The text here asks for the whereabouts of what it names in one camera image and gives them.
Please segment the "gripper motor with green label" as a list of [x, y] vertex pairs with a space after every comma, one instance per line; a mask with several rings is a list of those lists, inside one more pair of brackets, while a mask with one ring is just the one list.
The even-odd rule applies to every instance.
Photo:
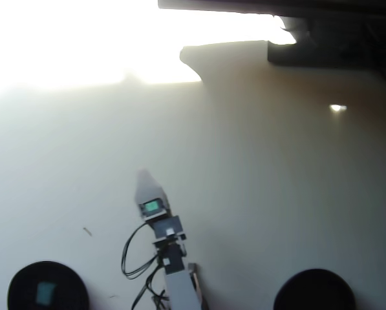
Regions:
[[163, 218], [172, 217], [170, 204], [167, 198], [154, 198], [138, 204], [141, 218], [145, 223], [153, 223]]

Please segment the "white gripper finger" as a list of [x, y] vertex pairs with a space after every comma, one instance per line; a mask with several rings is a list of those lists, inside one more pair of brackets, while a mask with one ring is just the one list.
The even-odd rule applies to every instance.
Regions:
[[140, 169], [136, 175], [135, 203], [137, 205], [161, 199], [164, 205], [168, 204], [166, 193], [147, 169]]

